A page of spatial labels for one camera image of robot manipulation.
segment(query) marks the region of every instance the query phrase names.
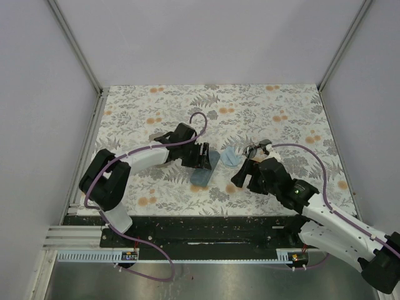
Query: blue cloth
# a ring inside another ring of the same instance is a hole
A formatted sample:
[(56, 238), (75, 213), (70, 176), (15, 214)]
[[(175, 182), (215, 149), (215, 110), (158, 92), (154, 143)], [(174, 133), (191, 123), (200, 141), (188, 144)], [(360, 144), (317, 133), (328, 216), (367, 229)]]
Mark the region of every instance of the blue cloth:
[(241, 162), (241, 155), (236, 155), (235, 149), (231, 146), (228, 146), (221, 153), (221, 161), (225, 166), (236, 167)]

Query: white wall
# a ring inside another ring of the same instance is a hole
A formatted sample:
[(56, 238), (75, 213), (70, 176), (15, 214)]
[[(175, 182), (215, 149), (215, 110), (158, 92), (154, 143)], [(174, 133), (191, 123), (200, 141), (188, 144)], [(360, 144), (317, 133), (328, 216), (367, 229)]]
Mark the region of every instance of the white wall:
[(318, 83), (362, 0), (58, 0), (111, 84)]
[(365, 221), (400, 230), (400, 1), (379, 0), (323, 92)]
[(3, 1), (0, 41), (0, 298), (21, 300), (96, 95), (45, 1)]

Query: floral tablecloth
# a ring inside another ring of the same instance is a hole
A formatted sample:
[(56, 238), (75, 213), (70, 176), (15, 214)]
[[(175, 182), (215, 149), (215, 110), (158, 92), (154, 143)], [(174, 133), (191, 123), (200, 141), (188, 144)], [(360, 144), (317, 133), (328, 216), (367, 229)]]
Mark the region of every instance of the floral tablecloth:
[[(232, 146), (237, 153), (251, 143), (270, 139), (277, 143), (299, 143), (317, 153), (327, 167), (330, 200), (354, 214), (355, 208), (344, 177), (338, 152), (314, 84), (224, 84), (183, 86), (111, 86), (96, 139), (95, 152), (102, 148), (128, 152), (148, 144), (153, 134), (173, 131), (180, 122), (202, 111), (209, 126), (201, 143), (221, 152)], [(194, 117), (199, 131), (203, 118)], [(276, 149), (294, 178), (304, 179), (322, 191), (318, 162), (302, 149)], [(256, 159), (262, 160), (259, 153)], [(275, 216), (293, 214), (271, 196), (238, 189), (230, 179), (238, 167), (218, 162), (209, 185), (193, 186), (193, 169), (180, 161), (152, 167), (129, 178), (124, 205), (130, 215)], [(78, 215), (97, 214), (83, 207)]]

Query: gray leaf pattern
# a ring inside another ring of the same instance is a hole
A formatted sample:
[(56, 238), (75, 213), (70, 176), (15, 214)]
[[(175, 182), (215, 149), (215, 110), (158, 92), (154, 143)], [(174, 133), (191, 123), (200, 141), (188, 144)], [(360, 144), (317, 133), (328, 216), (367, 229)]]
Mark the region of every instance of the gray leaf pattern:
[[(248, 144), (270, 139), (274, 144), (298, 143), (312, 149), (324, 162), (329, 199), (354, 214), (338, 151), (316, 86), (313, 84), (206, 84), (198, 86), (111, 86), (104, 108), (94, 153), (107, 148), (125, 153), (146, 145), (154, 133), (189, 124), (197, 111), (208, 118), (199, 142), (207, 142), (220, 153), (228, 146), (240, 154)], [(191, 126), (199, 132), (203, 120), (196, 116)], [(302, 149), (275, 148), (287, 170), (322, 190), (321, 167)], [(255, 157), (265, 159), (260, 151)], [(150, 167), (133, 174), (123, 204), (133, 215), (182, 216), (273, 216), (293, 214), (272, 195), (260, 195), (230, 182), (238, 167), (221, 161), (208, 187), (190, 184), (193, 169), (177, 160), (167, 166)], [(93, 215), (82, 205), (78, 214)]]

